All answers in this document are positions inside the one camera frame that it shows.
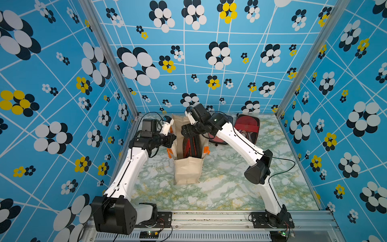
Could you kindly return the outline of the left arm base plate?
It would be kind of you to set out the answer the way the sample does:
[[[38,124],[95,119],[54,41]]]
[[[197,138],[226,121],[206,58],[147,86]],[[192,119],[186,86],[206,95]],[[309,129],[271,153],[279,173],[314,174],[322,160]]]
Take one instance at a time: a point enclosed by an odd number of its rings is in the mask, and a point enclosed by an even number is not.
[[[145,222],[136,225],[136,228],[171,228],[173,213],[170,211],[158,212],[156,222],[145,224]]]

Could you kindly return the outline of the ping pong set case two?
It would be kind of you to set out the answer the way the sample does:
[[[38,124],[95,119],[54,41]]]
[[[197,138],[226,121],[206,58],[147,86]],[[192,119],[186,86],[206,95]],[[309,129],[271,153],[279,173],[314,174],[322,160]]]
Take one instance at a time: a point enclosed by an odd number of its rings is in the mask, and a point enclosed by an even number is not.
[[[248,115],[238,115],[234,127],[250,142],[256,144],[260,130],[260,119]]]

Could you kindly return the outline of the beige canvas tote bag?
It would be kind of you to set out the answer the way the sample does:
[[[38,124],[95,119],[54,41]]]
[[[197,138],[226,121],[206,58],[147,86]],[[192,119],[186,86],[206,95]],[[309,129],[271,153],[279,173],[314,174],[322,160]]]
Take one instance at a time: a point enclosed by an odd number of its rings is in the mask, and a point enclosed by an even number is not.
[[[174,184],[197,184],[202,174],[204,158],[210,153],[209,140],[199,135],[202,149],[201,158],[182,158],[181,143],[184,137],[181,134],[181,127],[189,124],[189,120],[187,117],[177,115],[172,115],[172,118],[174,123],[171,125],[170,132],[176,135],[176,140],[173,142],[172,147],[167,149],[167,153],[174,163]]]

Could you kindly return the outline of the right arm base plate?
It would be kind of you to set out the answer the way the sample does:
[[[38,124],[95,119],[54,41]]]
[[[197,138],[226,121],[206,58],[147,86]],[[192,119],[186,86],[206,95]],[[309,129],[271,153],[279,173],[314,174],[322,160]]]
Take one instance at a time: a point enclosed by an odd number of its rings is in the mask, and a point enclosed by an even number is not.
[[[252,212],[249,214],[248,220],[253,224],[254,228],[295,228],[294,221],[289,212],[278,216],[267,212]]]

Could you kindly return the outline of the ping pong set case three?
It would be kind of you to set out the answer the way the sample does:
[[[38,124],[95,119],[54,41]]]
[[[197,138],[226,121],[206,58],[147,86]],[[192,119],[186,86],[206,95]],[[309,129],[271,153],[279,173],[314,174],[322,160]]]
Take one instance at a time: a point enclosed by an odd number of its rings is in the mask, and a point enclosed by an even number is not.
[[[202,157],[202,149],[201,142],[198,135],[190,137],[190,155],[189,157],[201,158]]]

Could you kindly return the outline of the ping pong set case one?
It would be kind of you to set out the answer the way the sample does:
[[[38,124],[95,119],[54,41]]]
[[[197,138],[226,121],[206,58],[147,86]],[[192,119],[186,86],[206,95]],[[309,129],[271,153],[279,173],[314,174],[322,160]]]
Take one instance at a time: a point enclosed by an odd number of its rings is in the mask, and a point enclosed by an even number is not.
[[[232,123],[233,122],[233,117],[226,115],[227,119]],[[209,142],[214,143],[216,146],[218,145],[227,145],[227,142],[224,140],[218,138],[217,136],[213,136],[212,134],[208,133],[209,137]]]

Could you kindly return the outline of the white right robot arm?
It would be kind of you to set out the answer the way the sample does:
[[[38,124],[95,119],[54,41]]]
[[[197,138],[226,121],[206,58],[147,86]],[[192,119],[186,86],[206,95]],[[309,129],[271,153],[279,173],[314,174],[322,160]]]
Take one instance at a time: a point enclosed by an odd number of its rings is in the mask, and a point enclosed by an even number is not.
[[[203,115],[199,115],[194,111],[186,111],[185,116],[188,118],[189,124],[182,126],[181,134],[184,137],[190,138],[194,135],[209,133],[225,141],[244,158],[249,165],[244,176],[250,183],[258,187],[265,205],[266,223],[276,228],[294,228],[290,213],[280,201],[270,182],[270,165],[273,153],[270,150],[264,151],[250,142],[237,131],[223,114],[211,115],[205,112]]]

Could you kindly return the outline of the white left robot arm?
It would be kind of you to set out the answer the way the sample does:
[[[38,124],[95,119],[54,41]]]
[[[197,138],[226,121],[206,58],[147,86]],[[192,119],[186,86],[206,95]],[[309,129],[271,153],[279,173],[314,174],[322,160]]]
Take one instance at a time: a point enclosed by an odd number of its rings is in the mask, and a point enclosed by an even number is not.
[[[171,148],[176,136],[170,132],[174,120],[143,119],[141,129],[129,142],[126,159],[103,196],[92,203],[92,217],[98,232],[129,235],[138,224],[148,226],[158,222],[157,206],[153,203],[131,203],[131,193],[145,162],[155,156],[161,146]]]

